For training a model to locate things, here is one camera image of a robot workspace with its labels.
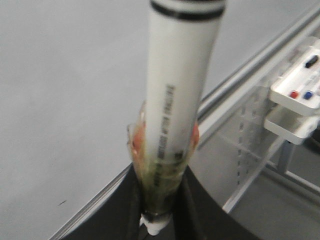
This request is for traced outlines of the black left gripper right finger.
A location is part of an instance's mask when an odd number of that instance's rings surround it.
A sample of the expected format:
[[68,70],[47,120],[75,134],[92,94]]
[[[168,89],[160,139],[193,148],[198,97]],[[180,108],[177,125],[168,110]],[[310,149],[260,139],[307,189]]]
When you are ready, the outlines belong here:
[[177,240],[258,240],[226,213],[187,167],[172,208]]

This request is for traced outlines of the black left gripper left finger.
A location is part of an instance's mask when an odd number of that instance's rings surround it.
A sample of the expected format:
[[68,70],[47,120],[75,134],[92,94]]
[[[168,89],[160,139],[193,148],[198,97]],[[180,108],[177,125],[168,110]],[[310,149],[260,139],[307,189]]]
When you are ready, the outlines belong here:
[[103,205],[63,240],[145,240],[141,193],[134,167]]

